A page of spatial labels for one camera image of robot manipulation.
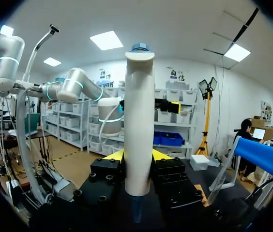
blue storage bin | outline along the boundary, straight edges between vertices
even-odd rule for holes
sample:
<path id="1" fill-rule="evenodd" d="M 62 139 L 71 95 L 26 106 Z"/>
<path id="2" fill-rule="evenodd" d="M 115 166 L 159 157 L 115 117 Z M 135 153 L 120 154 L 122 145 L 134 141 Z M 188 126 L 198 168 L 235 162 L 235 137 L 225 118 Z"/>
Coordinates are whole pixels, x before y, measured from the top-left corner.
<path id="1" fill-rule="evenodd" d="M 161 132 L 161 145 L 166 146 L 182 146 L 183 137 L 178 133 Z"/>
<path id="2" fill-rule="evenodd" d="M 153 144 L 159 145 L 160 142 L 161 142 L 161 132 L 154 131 L 154 142 L 153 142 Z"/>

white box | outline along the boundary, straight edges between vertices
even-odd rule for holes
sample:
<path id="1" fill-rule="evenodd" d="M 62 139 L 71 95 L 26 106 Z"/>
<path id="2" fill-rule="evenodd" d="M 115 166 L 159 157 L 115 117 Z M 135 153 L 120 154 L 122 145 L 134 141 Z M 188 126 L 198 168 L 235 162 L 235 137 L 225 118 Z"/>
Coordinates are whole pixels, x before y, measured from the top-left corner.
<path id="1" fill-rule="evenodd" d="M 89 133 L 98 135 L 100 133 L 101 124 L 89 123 Z"/>
<path id="2" fill-rule="evenodd" d="M 125 94 L 125 88 L 118 88 L 118 96 L 122 97 Z"/>
<path id="3" fill-rule="evenodd" d="M 63 112 L 72 112 L 73 111 L 73 105 L 69 103 L 62 103 L 61 104 L 61 111 Z"/>
<path id="4" fill-rule="evenodd" d="M 155 98 L 163 99 L 165 94 L 164 89 L 155 89 Z"/>
<path id="5" fill-rule="evenodd" d="M 192 90 L 182 90 L 183 102 L 195 103 L 197 93 Z"/>
<path id="6" fill-rule="evenodd" d="M 189 124 L 191 112 L 181 112 L 176 114 L 176 123 L 178 124 Z"/>
<path id="7" fill-rule="evenodd" d="M 73 106 L 73 113 L 80 114 L 82 109 L 82 104 L 72 104 Z"/>
<path id="8" fill-rule="evenodd" d="M 98 105 L 89 106 L 89 114 L 93 116 L 99 116 L 99 107 Z"/>
<path id="9" fill-rule="evenodd" d="M 67 136 L 67 140 L 69 140 L 70 142 L 79 140 L 80 138 L 80 134 L 75 131 L 67 131 L 66 136 Z"/>
<path id="10" fill-rule="evenodd" d="M 167 89 L 167 100 L 169 102 L 178 102 L 180 100 L 181 91 L 177 89 Z"/>
<path id="11" fill-rule="evenodd" d="M 65 126 L 66 125 L 66 119 L 67 119 L 67 117 L 60 116 L 60 125 Z"/>
<path id="12" fill-rule="evenodd" d="M 103 88 L 103 91 L 109 94 L 111 97 L 115 98 L 118 96 L 117 88 L 106 87 L 106 88 Z"/>
<path id="13" fill-rule="evenodd" d="M 104 144 L 102 144 L 102 152 L 106 155 L 112 154 L 112 147 L 113 145 L 116 144 L 113 141 L 106 141 Z"/>
<path id="14" fill-rule="evenodd" d="M 60 110 L 60 103 L 57 103 L 56 105 L 54 105 L 54 109 L 59 111 Z"/>
<path id="15" fill-rule="evenodd" d="M 68 117 L 65 119 L 67 127 L 79 127 L 80 118 L 79 117 Z"/>
<path id="16" fill-rule="evenodd" d="M 204 155 L 191 155 L 190 158 L 190 165 L 194 171 L 207 170 L 209 162 Z"/>
<path id="17" fill-rule="evenodd" d="M 95 141 L 89 141 L 90 149 L 93 151 L 101 151 L 101 145 Z"/>
<path id="18" fill-rule="evenodd" d="M 60 130 L 59 133 L 60 133 L 60 138 L 67 139 L 67 135 L 66 135 L 66 131 L 65 130 Z"/>
<path id="19" fill-rule="evenodd" d="M 171 113 L 158 110 L 158 122 L 171 122 Z"/>

white storage bin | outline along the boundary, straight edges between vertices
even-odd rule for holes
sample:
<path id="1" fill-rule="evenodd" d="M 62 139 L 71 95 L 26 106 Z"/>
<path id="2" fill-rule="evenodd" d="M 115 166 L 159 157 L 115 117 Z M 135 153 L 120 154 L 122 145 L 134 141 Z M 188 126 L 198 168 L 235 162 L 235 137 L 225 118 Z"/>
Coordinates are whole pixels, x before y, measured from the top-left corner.
<path id="1" fill-rule="evenodd" d="M 106 155 L 112 154 L 112 147 L 116 143 L 114 141 L 106 141 L 105 143 L 102 144 L 102 152 Z"/>
<path id="2" fill-rule="evenodd" d="M 73 105 L 69 103 L 62 103 L 61 104 L 61 111 L 63 112 L 72 112 L 73 111 Z"/>
<path id="3" fill-rule="evenodd" d="M 90 149 L 93 151 L 101 151 L 101 145 L 99 144 L 98 140 L 91 140 L 89 141 Z"/>
<path id="4" fill-rule="evenodd" d="M 183 102 L 185 103 L 195 103 L 196 101 L 196 92 L 191 90 L 182 90 Z"/>
<path id="5" fill-rule="evenodd" d="M 73 113 L 80 114 L 82 109 L 82 104 L 72 104 L 73 106 Z"/>
<path id="6" fill-rule="evenodd" d="M 119 137 L 120 137 L 120 138 L 123 138 L 123 137 L 124 137 L 123 131 L 124 131 L 124 130 L 123 130 L 123 127 L 122 127 L 122 128 L 121 128 L 121 132 L 119 133 Z"/>
<path id="7" fill-rule="evenodd" d="M 158 122 L 171 122 L 171 113 L 158 110 Z"/>
<path id="8" fill-rule="evenodd" d="M 66 119 L 67 119 L 67 117 L 60 116 L 60 125 L 65 126 L 66 125 Z"/>
<path id="9" fill-rule="evenodd" d="M 180 100 L 181 91 L 177 89 L 167 89 L 167 100 L 169 102 L 178 102 Z"/>
<path id="10" fill-rule="evenodd" d="M 103 88 L 103 91 L 107 94 L 109 94 L 111 97 L 117 97 L 118 96 L 118 89 L 117 88 L 111 88 L 111 87 L 106 87 Z"/>
<path id="11" fill-rule="evenodd" d="M 176 115 L 176 123 L 179 124 L 189 124 L 191 112 L 181 112 L 180 114 Z"/>
<path id="12" fill-rule="evenodd" d="M 184 149 L 170 149 L 169 150 L 169 156 L 174 158 L 174 157 L 185 157 L 185 150 Z"/>
<path id="13" fill-rule="evenodd" d="M 163 99 L 165 94 L 164 89 L 155 89 L 155 98 Z"/>
<path id="14" fill-rule="evenodd" d="M 118 88 L 118 96 L 122 97 L 125 94 L 125 88 Z"/>
<path id="15" fill-rule="evenodd" d="M 123 143 L 118 142 L 112 146 L 112 153 L 118 152 L 123 149 Z"/>
<path id="16" fill-rule="evenodd" d="M 56 105 L 54 105 L 54 108 L 55 108 L 55 110 L 60 110 L 60 103 L 57 103 Z"/>
<path id="17" fill-rule="evenodd" d="M 59 133 L 60 133 L 60 138 L 67 139 L 66 130 L 60 130 Z"/>
<path id="18" fill-rule="evenodd" d="M 68 117 L 65 120 L 67 127 L 79 127 L 80 118 L 79 117 Z"/>
<path id="19" fill-rule="evenodd" d="M 99 107 L 98 105 L 89 106 L 89 114 L 93 116 L 99 116 Z"/>
<path id="20" fill-rule="evenodd" d="M 195 171 L 207 170 L 209 159 L 204 155 L 191 155 L 190 165 Z"/>
<path id="21" fill-rule="evenodd" d="M 89 133 L 99 134 L 100 133 L 101 124 L 89 123 Z"/>
<path id="22" fill-rule="evenodd" d="M 80 138 L 80 134 L 75 131 L 67 131 L 65 134 L 67 136 L 67 140 L 69 140 L 70 142 L 79 140 Z"/>

black cable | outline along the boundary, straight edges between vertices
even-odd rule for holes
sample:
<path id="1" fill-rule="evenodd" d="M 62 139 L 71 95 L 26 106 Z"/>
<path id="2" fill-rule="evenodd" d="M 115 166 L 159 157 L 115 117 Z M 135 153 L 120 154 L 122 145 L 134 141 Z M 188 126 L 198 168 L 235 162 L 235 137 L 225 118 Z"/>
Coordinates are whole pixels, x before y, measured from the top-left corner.
<path id="1" fill-rule="evenodd" d="M 247 200 L 251 199 L 260 189 L 264 188 L 266 185 L 268 185 L 271 182 L 273 182 L 273 178 L 270 180 L 267 180 L 261 186 L 255 188 L 254 191 L 252 192 L 252 194 L 247 198 Z"/>

white cable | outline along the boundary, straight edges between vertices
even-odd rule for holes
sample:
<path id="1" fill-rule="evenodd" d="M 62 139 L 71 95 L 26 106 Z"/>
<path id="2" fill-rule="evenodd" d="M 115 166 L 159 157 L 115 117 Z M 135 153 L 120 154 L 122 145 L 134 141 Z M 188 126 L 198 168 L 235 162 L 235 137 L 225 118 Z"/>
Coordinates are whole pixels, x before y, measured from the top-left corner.
<path id="1" fill-rule="evenodd" d="M 108 118 L 111 116 L 111 114 L 115 111 L 115 109 L 117 107 L 119 107 L 120 103 L 118 103 L 109 113 L 108 115 L 106 116 L 106 118 L 104 119 L 104 122 L 102 123 L 101 125 L 101 128 L 100 128 L 100 133 L 99 133 L 99 144 L 101 144 L 101 140 L 102 140 L 102 131 L 103 131 L 103 128 L 106 124 L 106 121 L 108 120 Z"/>

